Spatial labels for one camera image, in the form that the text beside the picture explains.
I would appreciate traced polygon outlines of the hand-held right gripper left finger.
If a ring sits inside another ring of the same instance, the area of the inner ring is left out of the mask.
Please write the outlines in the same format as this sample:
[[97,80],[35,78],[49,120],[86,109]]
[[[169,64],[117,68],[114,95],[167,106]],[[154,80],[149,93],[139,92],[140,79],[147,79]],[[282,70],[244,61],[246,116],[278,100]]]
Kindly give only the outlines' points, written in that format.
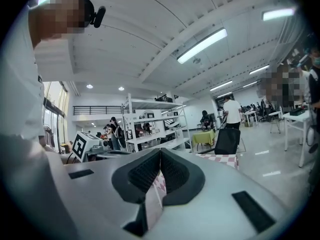
[[147,199],[160,172],[160,150],[147,149],[100,161],[65,165],[77,195],[112,225],[141,237],[159,240],[157,228],[148,225],[147,213],[160,208]]

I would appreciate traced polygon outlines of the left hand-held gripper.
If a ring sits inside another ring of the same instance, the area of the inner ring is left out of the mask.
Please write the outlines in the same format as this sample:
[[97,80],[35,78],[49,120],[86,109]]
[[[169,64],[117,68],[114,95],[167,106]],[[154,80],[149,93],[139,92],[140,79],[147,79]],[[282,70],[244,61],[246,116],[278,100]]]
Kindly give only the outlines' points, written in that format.
[[133,152],[110,150],[108,142],[84,131],[77,131],[72,152],[80,162],[93,162],[120,158]]

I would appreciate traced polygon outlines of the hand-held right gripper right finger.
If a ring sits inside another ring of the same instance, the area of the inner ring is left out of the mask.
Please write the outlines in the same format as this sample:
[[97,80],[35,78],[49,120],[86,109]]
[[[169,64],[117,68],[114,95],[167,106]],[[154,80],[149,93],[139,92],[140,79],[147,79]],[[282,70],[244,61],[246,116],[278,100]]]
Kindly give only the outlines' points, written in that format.
[[233,193],[247,192],[275,221],[287,210],[270,191],[236,168],[182,151],[174,154],[199,166],[205,175],[201,192],[185,205],[165,206],[149,231],[151,240],[247,240],[266,239],[258,234]]

